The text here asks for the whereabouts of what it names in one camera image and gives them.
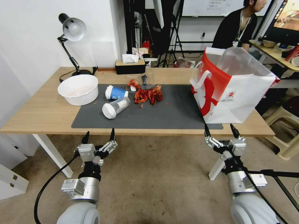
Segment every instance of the white bowl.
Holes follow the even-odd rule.
[[[58,93],[68,103],[81,106],[94,101],[99,95],[98,79],[93,75],[76,75],[64,80],[58,86]]]
[[[299,57],[294,57],[292,59],[292,64],[295,65],[295,66],[299,66]]]

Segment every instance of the lanyard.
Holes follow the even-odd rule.
[[[239,30],[238,30],[238,33],[237,33],[237,36],[236,36],[236,40],[237,40],[238,42],[241,40],[241,38],[242,38],[242,36],[243,36],[243,34],[244,34],[245,30],[246,30],[246,27],[247,27],[247,25],[249,24],[250,20],[251,20],[251,17],[248,19],[248,21],[247,21],[247,23],[246,23],[246,25],[245,25],[245,27],[244,27],[244,29],[243,29],[241,35],[240,35],[241,25],[242,25],[242,23],[243,23],[243,15],[242,15],[242,11],[241,11],[241,13],[240,13],[240,25],[239,25]]]

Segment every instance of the black shirt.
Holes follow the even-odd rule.
[[[241,11],[242,9],[234,11],[224,18],[218,27],[212,47],[226,49],[233,46],[233,41],[235,41],[240,27]],[[251,40],[252,34],[256,27],[256,23],[257,17],[255,14],[253,14],[238,46],[241,46],[241,44],[249,44],[249,40]]]

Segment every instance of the bag handle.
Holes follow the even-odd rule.
[[[195,80],[193,79],[193,74],[194,74],[194,71],[196,70],[196,68],[199,67],[201,64],[203,64],[202,61],[200,61],[200,62],[197,63],[197,65],[196,65],[196,66],[194,67],[194,69],[193,69],[192,76],[191,76],[191,78],[190,78],[190,83],[191,83],[191,85],[192,85],[194,88],[196,88],[196,89],[197,89],[197,88],[200,88],[200,87],[203,85],[204,80],[206,79],[206,77],[207,77],[209,74],[212,75],[212,73],[211,73],[209,70],[206,70],[206,71],[203,73],[203,75],[201,76],[201,78],[200,78],[200,80],[198,81],[198,83],[196,83]]]

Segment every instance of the plastic stool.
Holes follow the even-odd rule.
[[[265,119],[265,121],[270,126],[275,121],[284,118],[286,120],[285,123],[299,129],[299,121],[294,119],[294,116],[299,116],[299,96],[295,96],[289,99],[275,112],[269,115]],[[277,153],[277,155],[282,159],[289,160],[291,157],[293,157],[295,154],[299,152],[299,134],[297,134],[289,143],[285,143],[276,136],[266,137],[266,139],[279,148],[280,151],[279,153]]]

